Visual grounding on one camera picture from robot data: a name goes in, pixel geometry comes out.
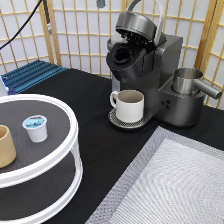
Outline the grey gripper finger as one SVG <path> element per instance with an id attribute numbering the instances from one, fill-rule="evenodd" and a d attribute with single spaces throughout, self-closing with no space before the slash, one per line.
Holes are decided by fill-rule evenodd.
<path id="1" fill-rule="evenodd" d="M 96 3 L 98 8 L 105 7 L 105 0 L 96 0 Z"/>

